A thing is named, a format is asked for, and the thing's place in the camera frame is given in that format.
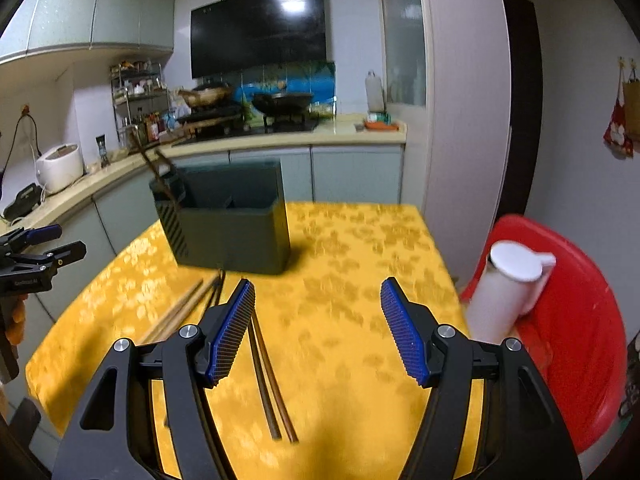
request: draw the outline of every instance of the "dark door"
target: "dark door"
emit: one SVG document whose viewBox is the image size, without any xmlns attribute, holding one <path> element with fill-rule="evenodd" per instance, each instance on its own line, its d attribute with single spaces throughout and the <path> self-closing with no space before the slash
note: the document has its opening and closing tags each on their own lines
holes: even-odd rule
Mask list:
<svg viewBox="0 0 640 480">
<path fill-rule="evenodd" d="M 536 9 L 504 0 L 511 46 L 511 147 L 496 220 L 524 214 L 538 158 L 542 125 L 542 51 Z"/>
</svg>

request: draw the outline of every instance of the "table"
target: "table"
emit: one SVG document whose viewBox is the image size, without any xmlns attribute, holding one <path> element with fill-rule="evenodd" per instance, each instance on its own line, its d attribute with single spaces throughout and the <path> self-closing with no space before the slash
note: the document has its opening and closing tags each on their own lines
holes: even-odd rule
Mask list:
<svg viewBox="0 0 640 480">
<path fill-rule="evenodd" d="M 300 443 L 271 439 L 245 335 L 229 377 L 207 391 L 226 453 L 241 480 L 395 480 L 428 391 L 404 371 L 380 309 L 380 284 L 395 276 L 411 301 L 466 332 L 456 291 L 413 206 L 288 203 L 287 219 L 294 257 L 286 272 L 246 277 Z M 142 337 L 213 272 L 178 267 L 157 222 L 85 288 L 26 366 L 30 394 L 60 434 L 110 345 Z M 240 277 L 227 274 L 222 301 Z M 153 392 L 164 469 L 178 477 L 161 383 Z M 475 381 L 459 474 L 472 468 L 481 403 Z"/>
</svg>

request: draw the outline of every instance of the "ribbed blue pad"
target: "ribbed blue pad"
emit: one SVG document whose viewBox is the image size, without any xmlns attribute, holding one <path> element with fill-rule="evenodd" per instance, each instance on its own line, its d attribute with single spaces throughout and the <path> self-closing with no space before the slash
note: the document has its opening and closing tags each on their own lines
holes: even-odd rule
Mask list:
<svg viewBox="0 0 640 480">
<path fill-rule="evenodd" d="M 254 308 L 255 287 L 248 282 L 226 315 L 218 337 L 211 345 L 211 364 L 207 370 L 207 378 L 214 386 L 229 375 Z"/>
<path fill-rule="evenodd" d="M 400 352 L 404 369 L 409 377 L 423 386 L 430 374 L 424 355 L 424 342 L 389 280 L 382 282 L 380 305 Z"/>
</svg>

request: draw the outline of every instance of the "finger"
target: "finger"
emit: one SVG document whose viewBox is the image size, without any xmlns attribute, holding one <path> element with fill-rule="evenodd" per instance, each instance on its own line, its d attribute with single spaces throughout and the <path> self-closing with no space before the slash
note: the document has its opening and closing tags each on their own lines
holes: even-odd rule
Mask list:
<svg viewBox="0 0 640 480">
<path fill-rule="evenodd" d="M 24 323 L 14 323 L 6 331 L 6 338 L 14 346 L 18 346 L 24 339 Z"/>
<path fill-rule="evenodd" d="M 24 321 L 26 318 L 26 310 L 23 302 L 19 301 L 16 304 L 12 317 L 16 323 L 22 323 Z"/>
</svg>

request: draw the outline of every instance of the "white rice cooker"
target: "white rice cooker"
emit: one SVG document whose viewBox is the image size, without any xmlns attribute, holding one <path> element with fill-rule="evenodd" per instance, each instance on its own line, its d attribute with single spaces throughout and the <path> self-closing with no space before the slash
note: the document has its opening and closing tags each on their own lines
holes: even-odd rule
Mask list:
<svg viewBox="0 0 640 480">
<path fill-rule="evenodd" d="M 80 147 L 62 144 L 51 148 L 36 160 L 36 174 L 47 193 L 62 191 L 84 174 Z"/>
</svg>

